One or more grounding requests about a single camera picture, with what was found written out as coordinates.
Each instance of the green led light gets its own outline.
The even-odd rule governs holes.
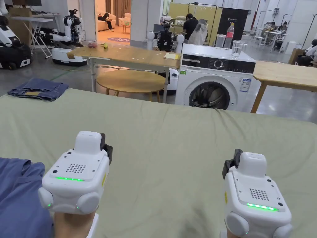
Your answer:
[[[256,204],[252,204],[252,203],[247,203],[247,205],[250,206],[250,207],[262,208],[262,209],[265,209],[265,210],[279,211],[279,209],[276,209],[276,208],[270,208],[270,207],[256,205]]]
[[[63,179],[63,180],[73,180],[73,181],[85,181],[84,179],[74,179],[74,178],[64,178],[64,177],[55,177],[57,179]]]

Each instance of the white controller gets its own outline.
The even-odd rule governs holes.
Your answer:
[[[242,238],[289,238],[292,215],[277,184],[266,176],[265,156],[240,152],[223,170],[227,229]]]
[[[52,212],[69,214],[96,211],[111,160],[112,147],[105,145],[104,134],[102,138],[100,133],[81,131],[75,148],[62,154],[43,177],[38,190],[42,206]],[[88,237],[93,236],[98,217],[96,214]]]

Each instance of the washing machine control panel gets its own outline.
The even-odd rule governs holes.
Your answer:
[[[255,62],[230,59],[218,59],[204,56],[183,55],[182,65],[206,69],[217,69],[230,72],[253,74]]]

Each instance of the white sofa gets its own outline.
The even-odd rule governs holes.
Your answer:
[[[105,15],[106,12],[104,11],[97,11],[97,14],[101,14],[101,16]],[[109,18],[112,19],[111,25],[112,28],[114,28],[116,26],[116,16],[109,13]],[[108,30],[108,23],[105,21],[98,21],[98,31],[102,31],[102,30]]]
[[[118,18],[119,26],[123,26],[125,21],[130,22],[131,25],[131,13],[125,13],[123,18]]]

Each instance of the hand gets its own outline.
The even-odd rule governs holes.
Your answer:
[[[86,238],[96,212],[87,215],[55,213],[55,238]]]
[[[239,238],[239,237],[235,236],[227,229],[227,238]]]

